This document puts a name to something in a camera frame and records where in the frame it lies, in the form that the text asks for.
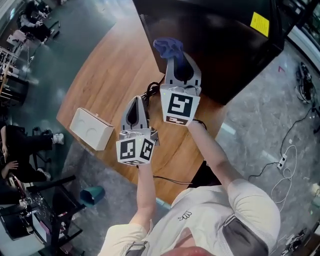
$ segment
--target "white shoe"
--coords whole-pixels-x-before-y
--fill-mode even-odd
[[[44,45],[47,40],[48,40],[48,37],[46,37],[46,38],[43,40],[43,42],[41,42],[41,44]]]
[[[37,171],[44,174],[47,182],[51,180],[51,175],[49,172],[44,171],[42,168],[38,168]]]
[[[52,142],[53,144],[65,144],[65,137],[62,133],[56,133],[53,135],[53,138],[52,138]]]

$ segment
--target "power strip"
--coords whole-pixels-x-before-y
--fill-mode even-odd
[[[287,161],[287,155],[286,154],[282,154],[282,157],[279,160],[278,165],[276,166],[279,170],[282,170],[283,167],[285,166],[285,163]]]

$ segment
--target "person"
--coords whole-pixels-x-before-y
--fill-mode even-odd
[[[42,43],[45,43],[50,37],[50,35],[55,31],[54,29],[50,30],[43,24],[43,22],[38,21],[36,18],[32,17],[32,13],[39,13],[43,18],[46,18],[47,15],[37,9],[37,6],[33,0],[29,1],[26,4],[24,12],[18,18],[19,29],[23,33],[31,33]]]
[[[20,127],[0,121],[1,153],[0,179],[12,173],[23,183],[49,181],[51,176],[42,168],[35,170],[29,163],[30,155],[42,150],[52,150],[52,144],[64,144],[64,135],[45,134],[26,136]]]
[[[156,209],[153,173],[150,164],[139,165],[137,212],[129,224],[108,229],[99,256],[267,256],[271,253],[280,230],[276,204],[236,171],[201,123],[191,122],[188,130],[221,185],[182,191],[170,211],[153,227]]]

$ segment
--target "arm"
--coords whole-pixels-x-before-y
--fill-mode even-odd
[[[20,21],[21,21],[21,25],[22,26],[27,26],[29,28],[33,28],[33,27],[36,26],[35,23],[32,23],[27,19],[26,15],[22,15],[21,18],[20,18]]]
[[[43,13],[43,12],[41,12],[41,11],[38,11],[38,13],[39,13],[39,15],[41,15],[43,18],[47,18],[48,16],[45,14],[45,13]]]
[[[280,230],[280,213],[276,204],[260,188],[246,181],[228,161],[226,153],[201,123],[193,121],[188,129],[204,159],[228,194],[230,205],[243,223],[271,236],[272,248]]]
[[[7,162],[7,157],[9,155],[7,148],[7,128],[6,124],[0,129],[1,140],[2,140],[2,153],[4,156],[4,162]]]
[[[188,126],[188,129],[203,158],[226,191],[231,182],[243,179],[241,174],[230,164],[224,150],[210,136],[201,123],[193,121]]]
[[[156,209],[156,189],[150,164],[139,165],[136,203],[138,209],[130,223],[139,224],[148,232]]]
[[[6,165],[6,166],[1,170],[2,179],[5,179],[5,178],[7,177],[8,172],[9,172],[9,168],[8,168],[8,165]]]
[[[5,179],[10,170],[17,170],[17,169],[18,169],[18,162],[17,161],[8,162],[6,164],[6,166],[1,170],[2,178]]]

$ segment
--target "white cable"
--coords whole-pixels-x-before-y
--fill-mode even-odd
[[[291,189],[291,186],[292,186],[292,177],[295,175],[296,168],[297,168],[297,156],[298,156],[297,147],[296,147],[295,145],[289,146],[289,147],[286,149],[286,151],[285,151],[284,154],[286,155],[287,152],[288,152],[288,150],[289,150],[290,148],[295,148],[294,170],[293,170],[293,172],[291,172],[291,170],[290,170],[288,167],[284,168],[284,170],[283,170],[283,172],[282,172],[283,178],[280,179],[280,180],[278,181],[278,183],[275,184],[275,186],[274,186],[273,189],[271,190],[271,199],[274,201],[274,203],[275,203],[275,204],[281,204],[281,203],[283,203],[281,209],[279,210],[280,212],[282,211],[282,209],[283,209],[284,206],[285,206],[287,197],[288,197],[288,195],[289,195],[289,192],[290,192],[290,189]],[[286,176],[286,175],[285,175],[285,172],[286,172],[287,169],[289,170],[290,176]],[[273,198],[273,192],[274,192],[275,188],[276,188],[282,181],[285,181],[285,180],[289,180],[289,181],[290,181],[289,189],[288,189],[288,191],[287,191],[284,199],[282,199],[281,201],[278,201],[278,202],[277,202],[277,201],[275,201],[274,198]]]
[[[282,240],[282,239],[286,239],[286,240],[288,240],[289,239],[289,237],[287,238],[287,235],[285,234],[282,238],[280,238],[277,242],[276,242],[276,248],[270,253],[270,255],[271,254],[273,254],[278,248],[279,248],[279,242]]]

